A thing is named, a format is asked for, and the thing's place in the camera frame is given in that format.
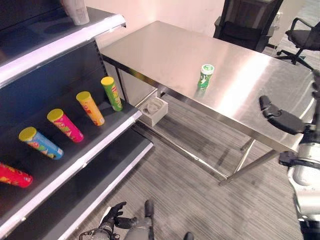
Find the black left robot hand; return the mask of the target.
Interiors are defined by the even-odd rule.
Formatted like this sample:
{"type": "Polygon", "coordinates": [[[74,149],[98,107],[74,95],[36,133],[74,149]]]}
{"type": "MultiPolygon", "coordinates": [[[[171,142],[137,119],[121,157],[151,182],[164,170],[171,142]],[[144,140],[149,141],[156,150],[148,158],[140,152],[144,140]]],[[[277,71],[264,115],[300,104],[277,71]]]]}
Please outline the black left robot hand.
{"type": "Polygon", "coordinates": [[[122,208],[126,204],[127,202],[123,201],[112,206],[107,214],[103,217],[98,228],[110,232],[114,231],[114,227],[120,229],[131,229],[137,223],[137,218],[122,217],[122,208]]]}

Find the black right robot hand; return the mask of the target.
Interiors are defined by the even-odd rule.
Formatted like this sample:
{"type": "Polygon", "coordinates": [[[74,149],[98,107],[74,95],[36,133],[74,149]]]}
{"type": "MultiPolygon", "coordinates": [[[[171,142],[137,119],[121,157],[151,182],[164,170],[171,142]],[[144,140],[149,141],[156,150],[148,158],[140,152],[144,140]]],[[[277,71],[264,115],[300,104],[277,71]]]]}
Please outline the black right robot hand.
{"type": "Polygon", "coordinates": [[[320,137],[320,71],[315,69],[312,71],[313,82],[312,97],[316,102],[315,110],[312,118],[312,124],[315,126],[314,130],[307,130],[307,124],[300,118],[285,110],[279,109],[275,106],[266,95],[259,97],[259,106],[263,116],[276,128],[291,134],[306,134],[312,132],[317,138],[320,137]]]}

